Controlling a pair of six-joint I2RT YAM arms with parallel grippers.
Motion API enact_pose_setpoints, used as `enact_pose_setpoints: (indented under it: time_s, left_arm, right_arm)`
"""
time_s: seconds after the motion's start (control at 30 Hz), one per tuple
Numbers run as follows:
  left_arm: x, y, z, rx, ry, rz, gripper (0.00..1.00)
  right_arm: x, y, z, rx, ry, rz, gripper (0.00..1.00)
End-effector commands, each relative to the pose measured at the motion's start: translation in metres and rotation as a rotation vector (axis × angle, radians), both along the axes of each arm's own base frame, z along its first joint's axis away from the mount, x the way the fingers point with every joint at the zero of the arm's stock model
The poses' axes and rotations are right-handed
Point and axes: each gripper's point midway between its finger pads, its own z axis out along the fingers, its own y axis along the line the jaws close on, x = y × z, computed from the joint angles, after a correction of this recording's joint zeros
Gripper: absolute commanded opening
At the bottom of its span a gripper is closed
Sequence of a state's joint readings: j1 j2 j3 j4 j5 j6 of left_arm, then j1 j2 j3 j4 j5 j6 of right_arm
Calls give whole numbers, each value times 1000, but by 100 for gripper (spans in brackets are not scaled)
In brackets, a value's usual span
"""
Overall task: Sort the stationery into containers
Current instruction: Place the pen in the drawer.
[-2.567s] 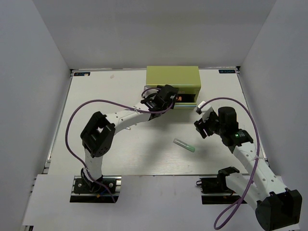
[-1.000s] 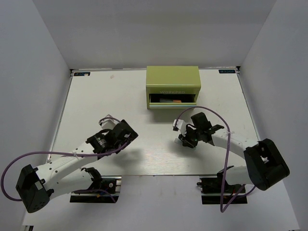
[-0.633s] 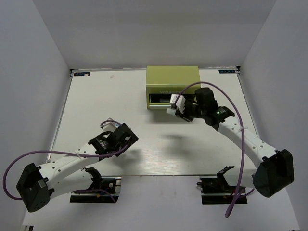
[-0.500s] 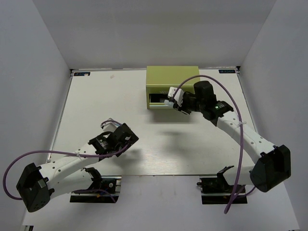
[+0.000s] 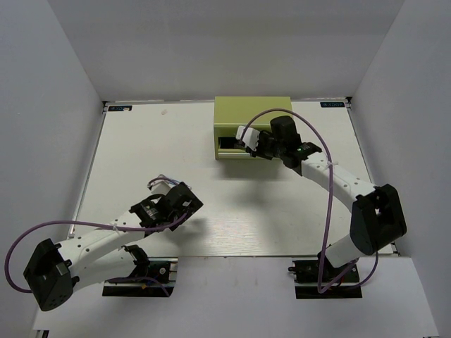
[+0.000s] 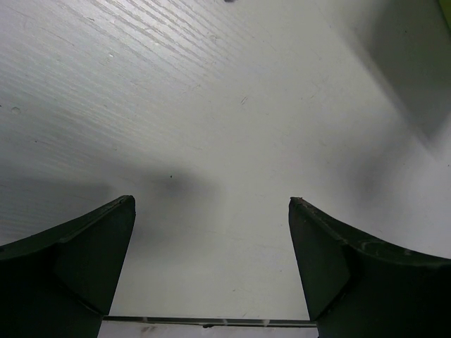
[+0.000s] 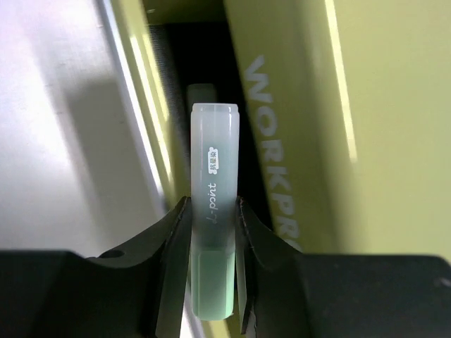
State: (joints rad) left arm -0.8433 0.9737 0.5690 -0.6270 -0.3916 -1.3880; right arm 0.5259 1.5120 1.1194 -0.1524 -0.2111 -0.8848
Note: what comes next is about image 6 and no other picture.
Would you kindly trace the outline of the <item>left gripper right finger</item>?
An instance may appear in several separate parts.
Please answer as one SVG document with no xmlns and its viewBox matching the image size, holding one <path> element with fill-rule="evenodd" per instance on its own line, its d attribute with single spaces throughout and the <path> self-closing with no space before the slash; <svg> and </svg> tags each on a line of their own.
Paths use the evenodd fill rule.
<svg viewBox="0 0 451 338">
<path fill-rule="evenodd" d="M 320 337 L 449 337 L 450 260 L 383 241 L 299 197 L 289 227 Z"/>
</svg>

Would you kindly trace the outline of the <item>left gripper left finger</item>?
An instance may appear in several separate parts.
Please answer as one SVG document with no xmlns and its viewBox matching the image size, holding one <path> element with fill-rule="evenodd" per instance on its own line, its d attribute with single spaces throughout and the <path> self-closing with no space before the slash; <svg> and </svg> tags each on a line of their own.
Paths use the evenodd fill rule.
<svg viewBox="0 0 451 338">
<path fill-rule="evenodd" d="M 125 195 L 1 246 L 1 336 L 97 337 L 135 217 L 135 198 Z"/>
</svg>

